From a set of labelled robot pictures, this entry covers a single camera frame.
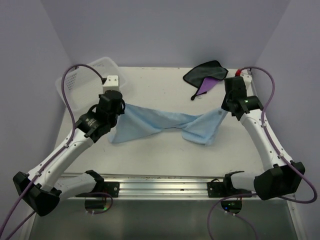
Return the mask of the light blue towel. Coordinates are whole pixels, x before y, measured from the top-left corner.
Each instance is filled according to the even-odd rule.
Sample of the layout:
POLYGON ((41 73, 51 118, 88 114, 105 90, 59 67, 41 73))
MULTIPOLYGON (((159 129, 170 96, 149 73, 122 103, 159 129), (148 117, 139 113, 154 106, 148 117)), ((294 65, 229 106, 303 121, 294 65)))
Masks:
POLYGON ((119 144, 148 137, 169 129, 179 129, 183 139, 209 146, 215 141, 227 111, 217 108, 200 115, 168 112, 127 104, 108 134, 110 143, 119 144))

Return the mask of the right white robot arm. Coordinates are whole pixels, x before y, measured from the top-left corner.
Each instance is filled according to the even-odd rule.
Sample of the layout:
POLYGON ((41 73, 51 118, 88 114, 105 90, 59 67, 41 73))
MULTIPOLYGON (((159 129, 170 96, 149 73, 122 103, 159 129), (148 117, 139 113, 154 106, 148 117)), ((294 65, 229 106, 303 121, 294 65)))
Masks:
POLYGON ((293 194, 301 183, 305 167, 301 162, 294 162, 282 149, 282 145, 262 116, 263 105, 255 95, 248 96, 245 81, 241 76, 226 78, 225 96, 222 109, 246 129, 256 147, 263 166, 262 173, 234 171, 223 179, 223 192, 235 196, 244 191, 255 192, 261 200, 269 200, 293 194))

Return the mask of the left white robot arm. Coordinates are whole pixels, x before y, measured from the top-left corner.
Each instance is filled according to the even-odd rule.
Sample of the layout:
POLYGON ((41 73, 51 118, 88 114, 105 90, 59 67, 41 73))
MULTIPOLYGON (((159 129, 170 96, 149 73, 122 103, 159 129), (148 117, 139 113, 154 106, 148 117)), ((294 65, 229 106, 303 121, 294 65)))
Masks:
POLYGON ((101 196, 104 179, 94 170, 70 179, 61 180, 65 170, 102 136, 117 124, 125 111, 123 95, 107 90, 99 102, 80 116, 71 132, 44 161, 28 173, 18 172, 13 182, 22 199, 41 217, 48 215, 59 202, 81 194, 101 196))

